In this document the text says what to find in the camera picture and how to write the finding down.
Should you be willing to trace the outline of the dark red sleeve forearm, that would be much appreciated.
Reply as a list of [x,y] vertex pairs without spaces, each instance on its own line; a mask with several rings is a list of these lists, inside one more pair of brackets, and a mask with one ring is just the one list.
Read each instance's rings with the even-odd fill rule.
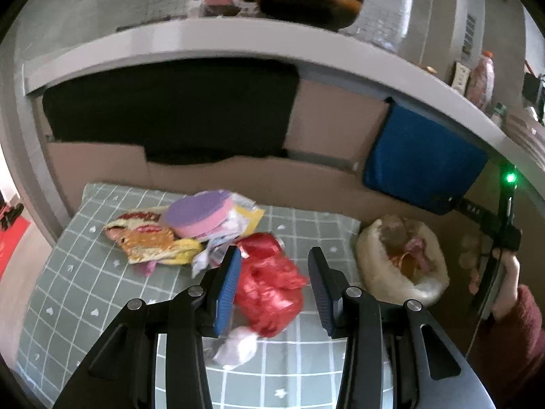
[[544,328],[530,289],[518,286],[514,307],[478,337],[476,371],[497,405],[521,404],[544,392]]

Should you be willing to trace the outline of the person's right hand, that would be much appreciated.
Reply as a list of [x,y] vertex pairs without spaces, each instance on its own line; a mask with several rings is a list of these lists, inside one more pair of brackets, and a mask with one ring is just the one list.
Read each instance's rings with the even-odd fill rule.
[[458,263],[469,274],[468,290],[474,296],[479,291],[481,275],[484,273],[488,255],[500,262],[493,302],[489,305],[489,313],[499,321],[506,317],[518,300],[520,263],[516,253],[507,249],[492,248],[492,240],[486,236],[467,234],[461,241],[461,255]]

